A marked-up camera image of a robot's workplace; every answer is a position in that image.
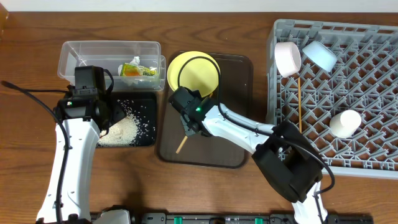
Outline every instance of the clear plastic container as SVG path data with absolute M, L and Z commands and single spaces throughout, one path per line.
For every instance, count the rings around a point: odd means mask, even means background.
M 118 67 L 140 57 L 140 65 L 155 68 L 157 74 L 137 77 L 120 77 Z M 114 90 L 163 90 L 165 83 L 165 58 L 154 41 L 67 41 L 62 45 L 58 76 L 75 84 L 75 67 L 87 65 L 108 69 L 114 78 Z M 111 83 L 105 76 L 107 86 Z

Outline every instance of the white cup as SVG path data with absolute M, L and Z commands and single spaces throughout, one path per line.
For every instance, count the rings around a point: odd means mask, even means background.
M 349 138 L 361 125 L 361 115 L 353 110 L 346 110 L 330 120 L 331 133 L 339 138 Z
M 301 68 L 301 56 L 297 45 L 293 42 L 275 44 L 275 63 L 282 77 L 289 77 Z
M 331 72 L 337 62 L 336 55 L 318 41 L 313 41 L 303 48 L 303 53 L 316 65 Z

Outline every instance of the green connector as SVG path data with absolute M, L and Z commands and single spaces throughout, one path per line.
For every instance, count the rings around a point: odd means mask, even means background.
M 182 224 L 182 217 L 174 217 L 174 224 Z
M 262 218 L 255 218 L 254 224 L 262 224 Z

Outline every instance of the brown tray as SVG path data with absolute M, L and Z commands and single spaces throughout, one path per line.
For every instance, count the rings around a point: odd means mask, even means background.
M 177 52 L 169 60 L 183 52 Z M 247 116 L 252 102 L 253 67 L 251 61 L 240 55 L 210 54 L 221 70 L 221 102 L 234 112 Z M 168 104 L 172 90 L 166 85 L 168 94 L 164 99 L 164 122 L 160 127 L 160 138 L 156 144 L 156 154 L 166 162 L 238 168 L 247 159 L 244 149 L 219 137 L 204 137 L 195 134 L 188 137 L 179 154 L 176 154 L 181 140 L 185 136 L 180 114 Z

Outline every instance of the cable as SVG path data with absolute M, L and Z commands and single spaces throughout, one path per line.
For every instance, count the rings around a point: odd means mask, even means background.
M 64 148 L 64 153 L 63 153 L 63 159 L 62 159 L 62 164 L 61 164 L 61 171 L 60 171 L 60 176 L 58 178 L 58 185 L 57 185 L 57 194 L 55 196 L 55 215 L 57 218 L 57 223 L 61 224 L 62 218 L 61 218 L 61 191 L 62 191 L 62 183 L 63 183 L 63 176 L 65 174 L 65 167 L 67 164 L 67 159 L 68 159 L 68 152 L 69 152 L 69 137 L 67 134 L 67 131 L 63 127 L 61 121 L 57 118 L 57 116 L 54 114 L 54 112 L 47 106 L 45 105 L 42 101 L 40 101 L 38 98 L 36 98 L 34 95 L 30 94 L 27 90 L 19 88 L 18 86 L 6 82 L 6 81 L 1 81 L 1 84 L 7 88 L 13 89 L 13 90 L 18 90 L 21 93 L 27 95 L 29 98 L 34 100 L 36 103 L 38 103 L 40 106 L 42 106 L 55 120 L 55 122 L 59 125 L 63 137 L 65 139 L 65 146 Z
M 66 91 L 66 90 L 31 90 L 31 89 L 23 89 L 23 88 L 21 88 L 21 90 L 25 90 L 25 91 L 32 92 L 32 93 L 69 93 L 69 91 Z
M 218 107 L 218 110 L 220 111 L 220 114 L 221 114 L 225 119 L 227 119 L 228 121 L 230 121 L 231 123 L 233 123 L 233 124 L 235 124 L 235 125 L 238 125 L 238 126 L 240 126 L 240 127 L 242 127 L 242 128 L 245 128 L 245 129 L 247 129 L 247 130 L 249 130 L 249 131 L 252 131 L 252 132 L 254 132 L 254 133 L 262 134 L 262 135 L 268 136 L 268 137 L 270 137 L 270 138 L 277 139 L 278 141 L 280 141 L 280 142 L 282 142 L 282 143 L 284 143 L 284 144 L 287 144 L 287 145 L 290 145 L 290 146 L 299 148 L 299 149 L 301 149 L 302 151 L 306 152 L 306 153 L 307 153 L 308 155 L 310 155 L 311 157 L 313 157 L 323 168 L 326 169 L 326 171 L 328 171 L 328 173 L 329 173 L 329 175 L 330 175 L 330 178 L 331 178 L 331 184 L 330 184 L 328 187 L 326 187 L 326 188 L 324 188 L 324 189 L 322 189 L 322 190 L 319 190 L 319 191 L 315 192 L 314 197 L 317 197 L 319 194 L 322 194 L 322 193 L 325 193 L 325 192 L 329 191 L 330 189 L 332 189 L 332 188 L 335 186 L 335 175 L 333 174 L 333 172 L 331 171 L 331 169 L 329 168 L 329 166 L 326 165 L 325 161 L 321 160 L 317 155 L 315 155 L 314 153 L 310 152 L 308 149 L 304 148 L 304 147 L 301 146 L 299 143 L 293 142 L 292 140 L 286 140 L 286 139 L 284 139 L 284 138 L 282 138 L 282 137 L 275 136 L 275 135 L 273 135 L 272 133 L 267 133 L 267 132 L 265 132 L 265 131 L 258 130 L 257 128 L 252 128 L 252 127 L 246 126 L 246 125 L 244 125 L 244 124 L 241 124 L 241 123 L 239 123 L 239 122 L 237 122 L 237 121 L 231 119 L 231 118 L 221 109 L 221 101 L 220 101 L 220 98 L 221 98 L 221 97 L 220 97 L 220 96 L 221 96 L 221 72 L 220 72 L 220 69 L 218 68 L 217 64 L 216 64 L 214 61 L 212 61 L 211 59 L 209 59 L 208 57 L 197 56 L 197 57 L 192 57 L 192 58 L 190 58 L 189 60 L 187 60 L 187 61 L 182 65 L 182 67 L 181 67 L 181 69 L 180 69 L 180 72 L 178 73 L 178 77 L 177 77 L 178 87 L 180 86 L 180 76 L 181 76 L 181 72 L 182 72 L 182 70 L 184 69 L 184 67 L 185 67 L 189 62 L 191 62 L 192 60 L 199 59 L 199 58 L 205 59 L 205 60 L 211 62 L 211 63 L 214 65 L 214 67 L 216 68 L 216 70 L 217 70 L 217 74 L 218 74 L 218 83 L 219 83 L 219 85 L 218 85 L 218 91 L 217 91 L 217 101 L 218 101 L 217 107 Z M 318 209 L 318 212 L 319 212 L 319 216 L 320 216 L 320 218 L 321 218 L 321 223 L 323 223 L 322 215 L 321 215 L 321 213 L 320 213 L 320 208 Z
M 112 76 L 112 74 L 109 72 L 108 69 L 104 69 L 104 72 L 106 72 L 106 73 L 109 75 L 109 77 L 111 78 L 111 81 L 112 81 L 111 84 L 110 84 L 110 86 L 109 86 L 108 89 L 106 90 L 106 94 L 107 94 L 107 95 L 110 95 L 111 92 L 112 92 L 112 90 L 113 90 L 113 85 L 114 85 L 113 76 Z
M 315 192 L 315 194 L 313 195 L 313 197 L 315 198 L 315 203 L 317 204 L 318 216 L 319 216 L 319 219 L 321 220 L 321 224 L 324 224 L 323 218 L 322 218 L 321 206 L 319 206 L 319 201 L 318 201 L 319 197 L 318 197 L 318 194 Z

